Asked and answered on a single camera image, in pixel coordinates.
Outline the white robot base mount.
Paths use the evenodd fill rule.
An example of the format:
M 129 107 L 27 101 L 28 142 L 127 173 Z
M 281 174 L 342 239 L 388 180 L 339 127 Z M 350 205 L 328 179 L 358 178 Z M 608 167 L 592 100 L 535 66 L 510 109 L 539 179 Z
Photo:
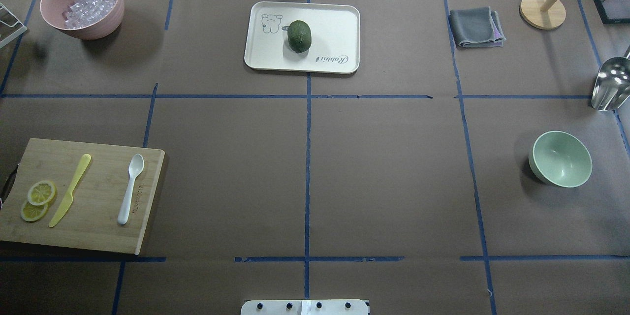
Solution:
M 241 315 L 369 315 L 362 299 L 296 299 L 246 301 Z

